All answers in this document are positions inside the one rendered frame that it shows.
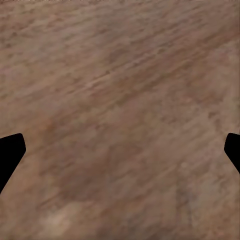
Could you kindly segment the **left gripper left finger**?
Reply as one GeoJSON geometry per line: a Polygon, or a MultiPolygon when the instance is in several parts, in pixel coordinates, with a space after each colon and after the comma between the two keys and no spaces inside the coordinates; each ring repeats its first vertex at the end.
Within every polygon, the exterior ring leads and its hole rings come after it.
{"type": "Polygon", "coordinates": [[[0,193],[26,153],[22,133],[0,138],[0,193]]]}

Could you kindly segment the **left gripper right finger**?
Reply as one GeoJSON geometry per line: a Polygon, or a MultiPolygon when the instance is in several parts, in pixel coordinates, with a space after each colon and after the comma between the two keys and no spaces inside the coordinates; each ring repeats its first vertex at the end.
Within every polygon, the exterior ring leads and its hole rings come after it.
{"type": "Polygon", "coordinates": [[[224,151],[235,165],[240,173],[240,135],[235,133],[229,133],[227,135],[224,151]]]}

